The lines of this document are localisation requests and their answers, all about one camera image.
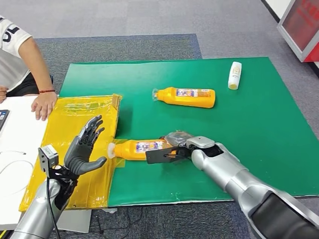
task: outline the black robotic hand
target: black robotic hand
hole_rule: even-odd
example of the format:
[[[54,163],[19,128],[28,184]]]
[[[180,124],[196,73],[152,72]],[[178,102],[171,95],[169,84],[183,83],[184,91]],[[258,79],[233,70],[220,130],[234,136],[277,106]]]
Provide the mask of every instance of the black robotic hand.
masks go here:
[[[103,166],[107,161],[106,157],[101,157],[94,162],[88,161],[95,141],[104,130],[97,130],[103,123],[101,119],[102,116],[93,117],[82,128],[69,147],[64,158],[64,165],[75,175],[82,175]]]

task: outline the robotic arm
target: robotic arm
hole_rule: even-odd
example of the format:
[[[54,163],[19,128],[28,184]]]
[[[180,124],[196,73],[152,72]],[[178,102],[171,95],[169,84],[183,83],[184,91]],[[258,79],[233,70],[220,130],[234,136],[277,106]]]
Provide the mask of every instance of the robotic arm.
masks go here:
[[[257,238],[319,239],[317,215],[288,193],[253,176],[224,145],[203,136],[188,138],[178,145],[147,151],[147,161],[173,162],[190,157],[197,168],[238,203]]]
[[[47,180],[39,187],[36,197],[17,226],[11,239],[47,239],[53,228],[58,235],[56,222],[69,202],[80,175],[103,166],[107,158],[89,162],[94,144],[104,128],[101,116],[94,117],[76,136],[64,158],[58,165],[58,155],[51,146],[39,148],[40,166]]]

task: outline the red sign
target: red sign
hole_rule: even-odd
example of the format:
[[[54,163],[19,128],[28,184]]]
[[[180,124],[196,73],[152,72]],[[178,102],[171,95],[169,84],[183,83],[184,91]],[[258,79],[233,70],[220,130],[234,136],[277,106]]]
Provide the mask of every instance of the red sign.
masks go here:
[[[319,30],[319,0],[296,0],[283,27],[301,50]]]

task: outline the yellow bag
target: yellow bag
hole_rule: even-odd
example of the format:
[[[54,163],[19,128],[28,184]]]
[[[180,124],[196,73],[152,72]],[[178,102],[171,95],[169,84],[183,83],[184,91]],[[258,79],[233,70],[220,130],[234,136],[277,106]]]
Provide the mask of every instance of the yellow bag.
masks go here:
[[[95,142],[89,160],[107,157],[107,146],[115,136],[120,100],[121,97],[118,95],[59,98],[48,119],[42,145],[53,145],[59,154],[59,164],[63,165],[65,154],[75,136],[89,119],[102,115],[103,124],[101,127],[105,130]],[[107,159],[101,168],[80,176],[67,209],[107,207],[113,173],[119,164],[114,159]],[[26,211],[45,177],[37,160],[19,210]]]

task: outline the white bottle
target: white bottle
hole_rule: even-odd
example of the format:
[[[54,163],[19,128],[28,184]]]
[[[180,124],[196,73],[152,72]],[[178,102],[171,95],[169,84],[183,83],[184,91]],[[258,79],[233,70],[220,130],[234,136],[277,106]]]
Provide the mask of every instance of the white bottle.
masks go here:
[[[238,89],[241,74],[241,63],[233,62],[231,68],[230,76],[228,78],[228,88],[231,90]]]

